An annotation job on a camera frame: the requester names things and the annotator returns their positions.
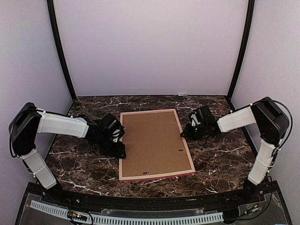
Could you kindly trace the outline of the brown cardboard backing board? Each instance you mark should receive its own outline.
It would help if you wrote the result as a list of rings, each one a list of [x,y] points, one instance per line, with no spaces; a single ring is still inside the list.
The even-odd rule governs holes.
[[[127,154],[119,160],[121,182],[195,173],[175,109],[122,112],[120,121],[125,128],[122,141]]]

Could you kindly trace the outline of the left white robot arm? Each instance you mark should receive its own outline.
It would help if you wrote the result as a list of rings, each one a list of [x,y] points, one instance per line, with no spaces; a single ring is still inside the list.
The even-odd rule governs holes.
[[[120,140],[125,130],[121,122],[108,113],[102,119],[86,116],[67,116],[37,108],[26,103],[9,125],[9,151],[11,157],[20,158],[29,172],[48,190],[55,204],[66,201],[66,193],[46,165],[35,145],[41,133],[68,135],[83,138],[98,145],[102,152],[115,158],[126,158],[125,144]]]

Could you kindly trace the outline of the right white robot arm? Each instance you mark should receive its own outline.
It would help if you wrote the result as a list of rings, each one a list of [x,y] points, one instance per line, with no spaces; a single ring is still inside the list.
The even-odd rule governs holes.
[[[210,108],[204,105],[188,115],[189,123],[180,136],[199,142],[237,128],[257,125],[261,145],[247,181],[259,185],[273,167],[293,127],[292,115],[285,114],[282,107],[281,102],[265,97],[216,119]]]

